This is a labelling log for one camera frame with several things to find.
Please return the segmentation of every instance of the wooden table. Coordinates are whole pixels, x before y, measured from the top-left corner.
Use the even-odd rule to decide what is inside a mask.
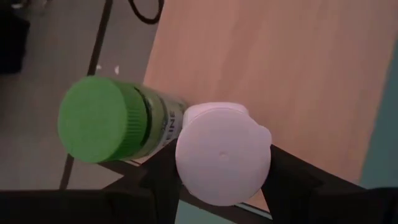
[[[358,183],[397,9],[396,0],[169,0],[144,84],[191,105],[241,103],[273,144]]]

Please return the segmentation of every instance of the bottle label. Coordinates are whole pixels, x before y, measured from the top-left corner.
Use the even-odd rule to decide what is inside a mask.
[[[158,96],[164,108],[165,116],[162,123],[162,134],[159,144],[150,154],[155,154],[173,139],[178,138],[182,129],[183,111],[185,110],[185,106],[182,102],[170,99],[168,96],[164,96],[161,93],[158,93]]]

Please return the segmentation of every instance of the black cable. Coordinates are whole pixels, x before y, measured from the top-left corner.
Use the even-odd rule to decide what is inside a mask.
[[[134,0],[128,0],[131,6],[132,11],[135,13],[135,15],[138,17],[139,20],[141,20],[143,23],[146,24],[156,24],[160,20],[160,15],[162,14],[163,10],[163,5],[164,5],[164,0],[158,0],[159,3],[159,8],[157,10],[157,14],[153,19],[146,18],[143,16],[137,9],[136,4],[134,3]]]

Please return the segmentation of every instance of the black object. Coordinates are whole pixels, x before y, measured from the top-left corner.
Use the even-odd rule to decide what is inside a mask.
[[[0,75],[20,72],[30,23],[9,9],[0,10]]]
[[[139,12],[136,4],[134,3],[134,0],[128,0],[128,1],[129,1],[132,11],[138,17],[138,19],[141,20],[141,22],[150,24],[150,25],[153,25],[153,24],[156,24],[159,22],[160,15],[162,14],[162,10],[163,10],[164,0],[157,1],[158,2],[158,10],[157,10],[156,16],[153,19],[146,18]]]
[[[101,163],[124,175],[102,191],[1,192],[0,222],[174,223],[180,199],[235,223],[398,221],[397,189],[362,189],[276,146],[271,147],[271,169],[262,186],[272,221],[235,206],[207,205],[181,184],[175,144],[173,141],[140,167],[122,161]]]

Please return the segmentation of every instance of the white cap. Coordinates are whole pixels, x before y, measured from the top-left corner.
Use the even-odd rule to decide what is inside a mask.
[[[175,152],[177,170],[189,192],[206,203],[243,202],[268,175],[271,134],[243,108],[212,106],[184,121]]]

